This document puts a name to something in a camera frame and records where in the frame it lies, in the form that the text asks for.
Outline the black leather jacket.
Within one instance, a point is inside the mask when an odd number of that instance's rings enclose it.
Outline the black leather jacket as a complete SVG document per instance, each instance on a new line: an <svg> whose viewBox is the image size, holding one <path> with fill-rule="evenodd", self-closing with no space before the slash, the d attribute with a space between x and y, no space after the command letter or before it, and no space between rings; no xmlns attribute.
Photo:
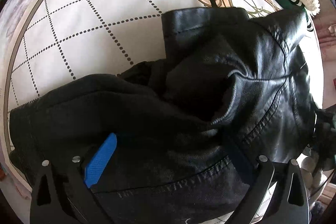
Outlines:
<svg viewBox="0 0 336 224"><path fill-rule="evenodd" d="M11 158L34 187L42 162L81 167L116 149L89 187L113 223L201 223L234 211L257 157L286 163L314 133L300 9L251 19L240 8L161 17L166 58L96 74L10 113Z"/></svg>

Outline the white quilted floral mat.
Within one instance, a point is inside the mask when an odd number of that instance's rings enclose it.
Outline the white quilted floral mat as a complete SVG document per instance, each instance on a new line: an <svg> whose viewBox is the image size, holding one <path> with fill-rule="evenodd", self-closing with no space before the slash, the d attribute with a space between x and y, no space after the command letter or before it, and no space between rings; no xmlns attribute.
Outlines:
<svg viewBox="0 0 336 224"><path fill-rule="evenodd" d="M12 110L32 103L48 92L88 75L119 76L142 62L166 58L163 14L193 8L240 8L249 18L280 10L305 12L307 32L300 41L315 44L313 26L300 0L38 0L25 20L6 61L6 118L10 162L14 143L9 125Z"/></svg>

